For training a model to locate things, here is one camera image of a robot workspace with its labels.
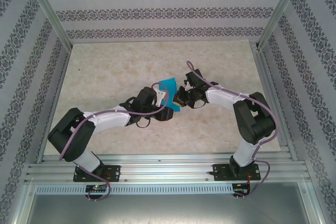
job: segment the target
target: purple cable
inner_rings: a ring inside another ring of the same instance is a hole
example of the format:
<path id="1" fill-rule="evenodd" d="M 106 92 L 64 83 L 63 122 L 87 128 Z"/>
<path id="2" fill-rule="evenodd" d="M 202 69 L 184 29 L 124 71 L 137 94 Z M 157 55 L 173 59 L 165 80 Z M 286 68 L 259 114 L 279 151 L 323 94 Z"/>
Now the purple cable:
<path id="1" fill-rule="evenodd" d="M 254 159 L 254 161 L 267 164 L 268 169 L 267 169 L 266 175 L 265 175 L 264 178 L 261 180 L 261 182 L 260 182 L 259 185 L 256 187 L 256 189 L 254 189 L 254 190 L 252 191 L 252 193 L 250 193 L 250 194 L 248 195 L 248 196 L 250 196 L 250 195 L 252 195 L 256 190 L 258 190 L 259 187 L 264 183 L 264 181 L 267 179 L 267 176 L 268 176 L 268 174 L 269 174 L 269 172 L 270 172 L 270 170 L 271 170 L 271 166 L 270 166 L 270 164 L 269 164 L 267 161 L 256 160 L 256 159 L 255 159 L 255 156 L 256 156 L 258 150 L 260 149 L 260 147 L 261 147 L 263 144 L 266 144 L 266 143 L 272 141 L 272 140 L 275 139 L 276 136 L 278 135 L 278 132 L 279 132 L 279 123 L 278 123 L 278 120 L 276 119 L 276 117 L 275 117 L 275 115 L 273 114 L 272 110 L 269 109 L 269 108 L 268 108 L 266 105 L 264 105 L 263 103 L 261 103 L 261 102 L 255 100 L 255 99 L 253 99 L 253 98 L 251 98 L 251 97 L 247 97 L 247 96 L 245 96 L 245 95 L 243 95 L 243 94 L 239 94 L 239 93 L 237 93 L 237 92 L 234 92 L 234 91 L 232 91 L 232 90 L 228 90 L 228 89 L 225 89 L 225 88 L 219 88 L 219 87 L 217 87 L 217 86 L 211 84 L 210 82 L 208 82 L 207 80 L 205 80 L 202 76 L 200 76 L 198 73 L 196 73 L 196 71 L 195 71 L 195 69 L 194 69 L 194 65 L 193 65 L 190 61 L 187 61 L 187 66 L 190 68 L 190 70 L 191 70 L 192 73 L 194 73 L 198 78 L 200 78 L 202 81 L 204 81 L 206 84 L 210 85 L 211 87 L 213 87 L 213 88 L 215 88 L 215 89 L 218 89 L 219 91 L 220 91 L 220 90 L 223 90 L 223 91 L 225 91 L 225 92 L 227 92 L 227 93 L 236 95 L 236 96 L 238 96 L 238 97 L 242 97 L 242 98 L 244 98 L 244 99 L 250 100 L 250 101 L 252 101 L 252 102 L 254 102 L 254 103 L 260 105 L 261 107 L 263 107 L 263 108 L 264 108 L 264 109 L 271 115 L 271 117 L 272 117 L 272 119 L 273 119 L 273 121 L 274 121 L 274 123 L 275 123 L 275 133 L 273 134 L 273 136 L 271 136 L 269 139 L 266 139 L 266 140 L 262 141 L 261 143 L 259 143 L 258 146 L 256 147 L 256 149 L 254 150 L 253 154 L 252 154 L 252 159 Z"/>
<path id="2" fill-rule="evenodd" d="M 76 165 L 77 165 L 83 172 L 85 172 L 85 173 L 91 175 L 92 177 L 95 177 L 95 178 L 97 178 L 97 179 L 99 179 L 99 180 L 105 182 L 105 184 L 106 184 L 106 185 L 108 186 L 108 188 L 109 188 L 107 194 L 101 196 L 101 197 L 98 198 L 98 199 L 91 199 L 91 198 L 90 198 L 90 194 L 91 194 L 91 192 L 93 192 L 93 191 L 89 191 L 89 193 L 88 193 L 88 199 L 89 199 L 89 201 L 100 201 L 100 200 L 103 200 L 103 199 L 105 199 L 107 196 L 110 195 L 110 193 L 111 193 L 111 185 L 110 185 L 110 183 L 109 183 L 107 180 L 105 180 L 105 179 L 103 179 L 103 178 L 101 178 L 101 177 L 99 177 L 99 176 L 97 176 L 97 175 L 95 175 L 95 174 L 89 172 L 88 170 L 86 170 L 85 168 L 81 167 L 81 166 L 78 165 L 78 164 L 76 164 Z"/>
<path id="3" fill-rule="evenodd" d="M 155 85 L 157 85 L 157 84 L 163 86 L 163 88 L 165 89 L 166 94 L 167 94 L 165 103 L 164 103 L 164 105 L 163 105 L 161 108 L 159 108 L 159 109 L 156 110 L 156 111 L 149 112 L 149 113 L 132 112 L 132 111 L 127 111 L 127 110 L 103 110 L 103 111 L 99 111 L 99 112 L 96 112 L 96 113 L 94 113 L 94 114 L 88 116 L 87 118 L 83 119 L 83 120 L 78 124 L 78 126 L 76 127 L 76 129 L 73 131 L 73 133 L 72 133 L 72 135 L 70 136 L 70 138 L 69 138 L 67 144 L 66 144 L 65 147 L 63 148 L 63 151 L 62 151 L 61 155 L 59 156 L 58 160 L 62 160 L 62 159 L 63 159 L 63 157 L 64 157 L 65 153 L 67 152 L 67 150 L 68 150 L 68 148 L 69 148 L 69 146 L 70 146 L 72 140 L 74 139 L 75 135 L 77 134 L 77 132 L 79 131 L 79 129 L 82 127 L 82 125 L 83 125 L 87 120 L 89 120 L 90 118 L 92 118 L 92 117 L 94 117 L 94 116 L 96 116 L 96 115 L 101 115 L 101 114 L 111 113 L 111 112 L 126 113 L 126 114 L 131 114 L 131 115 L 154 115 L 154 114 L 156 114 L 156 113 L 162 111 L 162 110 L 166 107 L 166 105 L 167 105 L 167 103 L 168 103 L 169 92 L 168 92 L 167 87 L 166 87 L 164 84 L 160 83 L 160 82 L 153 83 L 153 84 L 152 84 L 152 88 L 153 88 Z"/>

